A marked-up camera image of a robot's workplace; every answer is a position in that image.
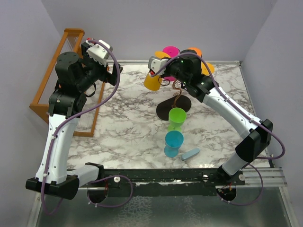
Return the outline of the yellow wine glass front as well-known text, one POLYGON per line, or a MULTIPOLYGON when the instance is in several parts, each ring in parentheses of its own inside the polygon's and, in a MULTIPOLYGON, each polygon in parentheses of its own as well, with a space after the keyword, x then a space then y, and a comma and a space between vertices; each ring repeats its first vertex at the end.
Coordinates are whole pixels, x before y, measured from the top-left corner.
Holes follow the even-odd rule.
MULTIPOLYGON (((161 51, 156 51, 155 57, 158 57, 160 59, 163 58, 170 59, 170 56, 168 54, 161 51)), ((148 90, 157 91, 160 89, 161 82, 162 79, 160 78, 160 75, 156 75, 153 71, 149 70, 143 84, 148 90)))

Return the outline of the pink wine glass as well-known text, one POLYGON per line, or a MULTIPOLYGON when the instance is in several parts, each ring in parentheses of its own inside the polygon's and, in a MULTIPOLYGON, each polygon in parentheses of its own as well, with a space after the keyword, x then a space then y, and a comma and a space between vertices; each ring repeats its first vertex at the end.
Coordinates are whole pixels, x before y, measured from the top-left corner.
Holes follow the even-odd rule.
MULTIPOLYGON (((171 58, 180 54, 179 49, 175 46, 164 47, 162 51, 164 53, 168 54, 171 58)), ((169 76, 169 77, 164 77, 164 80, 168 80, 169 82, 173 82, 175 80, 175 78, 173 76, 169 76)))

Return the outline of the blue wine glass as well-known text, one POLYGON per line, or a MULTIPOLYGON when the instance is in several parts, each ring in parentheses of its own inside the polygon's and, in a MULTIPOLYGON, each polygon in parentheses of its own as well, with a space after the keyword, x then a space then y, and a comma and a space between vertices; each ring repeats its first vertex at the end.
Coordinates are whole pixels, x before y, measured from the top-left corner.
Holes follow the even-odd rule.
POLYGON ((165 136, 164 154, 173 158, 178 155, 178 151, 184 142, 184 136, 179 131, 170 131, 165 136))

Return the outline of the orange wine glass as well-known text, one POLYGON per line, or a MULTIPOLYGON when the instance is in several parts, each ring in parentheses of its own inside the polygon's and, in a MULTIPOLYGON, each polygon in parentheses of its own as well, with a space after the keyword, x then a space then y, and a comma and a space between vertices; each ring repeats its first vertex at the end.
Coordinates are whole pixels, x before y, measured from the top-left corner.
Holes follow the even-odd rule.
POLYGON ((201 51, 200 49, 198 49, 198 48, 196 48, 196 47, 190 47, 189 50, 195 51, 195 53, 196 53, 198 56, 202 57, 202 51, 201 51))

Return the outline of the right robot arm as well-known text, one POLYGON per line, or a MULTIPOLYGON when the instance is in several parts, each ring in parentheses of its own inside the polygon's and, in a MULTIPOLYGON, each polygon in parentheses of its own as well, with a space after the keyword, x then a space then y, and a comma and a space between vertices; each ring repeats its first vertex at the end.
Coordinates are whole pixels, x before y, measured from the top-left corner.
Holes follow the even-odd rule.
POLYGON ((230 184, 240 169, 257 159, 268 147, 273 123, 250 114, 231 99, 215 81, 207 63, 193 50, 164 59, 163 66, 165 75, 182 82, 191 96, 215 110, 242 138, 235 152, 218 169, 218 181, 223 185, 230 184))

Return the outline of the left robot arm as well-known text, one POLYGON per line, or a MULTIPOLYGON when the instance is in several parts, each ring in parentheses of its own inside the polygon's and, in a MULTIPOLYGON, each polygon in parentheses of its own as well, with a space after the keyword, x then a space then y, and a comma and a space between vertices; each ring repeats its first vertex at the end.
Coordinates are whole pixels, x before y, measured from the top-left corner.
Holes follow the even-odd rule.
POLYGON ((81 58, 75 52, 64 52, 57 58, 55 72, 58 80, 49 98, 49 126, 45 151, 35 177, 27 179, 26 189, 71 200, 78 188, 90 182, 101 186, 104 182, 102 167, 86 164, 76 171, 67 170, 71 139, 86 100, 86 91, 97 80, 117 87, 123 68, 115 62, 113 72, 102 65, 103 58, 93 59, 87 53, 81 58))

